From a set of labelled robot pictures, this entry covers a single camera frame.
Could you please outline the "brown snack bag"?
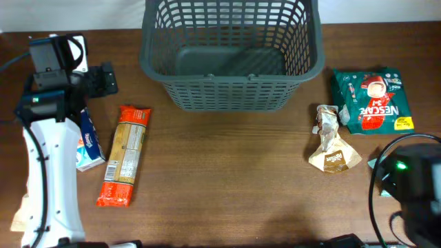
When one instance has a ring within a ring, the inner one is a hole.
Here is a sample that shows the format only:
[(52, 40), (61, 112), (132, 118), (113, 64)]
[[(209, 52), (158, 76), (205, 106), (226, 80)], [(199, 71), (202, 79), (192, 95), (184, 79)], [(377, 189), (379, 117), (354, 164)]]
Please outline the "brown snack bag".
[(308, 162), (324, 173), (346, 171), (362, 160), (359, 153), (340, 137), (338, 128), (338, 106), (319, 105), (312, 133), (320, 136), (320, 145)]

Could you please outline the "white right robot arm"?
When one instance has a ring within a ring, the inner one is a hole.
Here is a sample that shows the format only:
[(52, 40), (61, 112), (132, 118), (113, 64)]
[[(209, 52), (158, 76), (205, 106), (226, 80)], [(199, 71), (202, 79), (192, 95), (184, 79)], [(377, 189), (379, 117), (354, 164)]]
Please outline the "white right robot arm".
[(399, 146), (380, 162), (381, 186), (401, 206), (404, 231), (417, 247), (440, 246), (440, 144)]

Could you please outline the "green Nescafe coffee bag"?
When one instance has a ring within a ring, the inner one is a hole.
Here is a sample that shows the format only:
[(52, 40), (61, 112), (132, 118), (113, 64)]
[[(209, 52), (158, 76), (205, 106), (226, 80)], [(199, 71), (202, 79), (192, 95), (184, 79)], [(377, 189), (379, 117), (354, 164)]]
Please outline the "green Nescafe coffee bag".
[(412, 113), (400, 72), (333, 70), (331, 94), (340, 123), (351, 134), (408, 134), (414, 132)]

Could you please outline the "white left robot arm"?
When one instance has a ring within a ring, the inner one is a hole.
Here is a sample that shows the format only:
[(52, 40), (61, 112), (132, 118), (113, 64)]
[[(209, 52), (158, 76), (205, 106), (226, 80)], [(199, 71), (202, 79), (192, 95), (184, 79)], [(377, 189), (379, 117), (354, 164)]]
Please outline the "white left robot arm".
[(85, 239), (75, 160), (87, 100), (117, 91), (110, 62), (87, 72), (39, 72), (26, 81), (14, 111), (23, 126), (29, 168), (22, 247), (106, 247)]

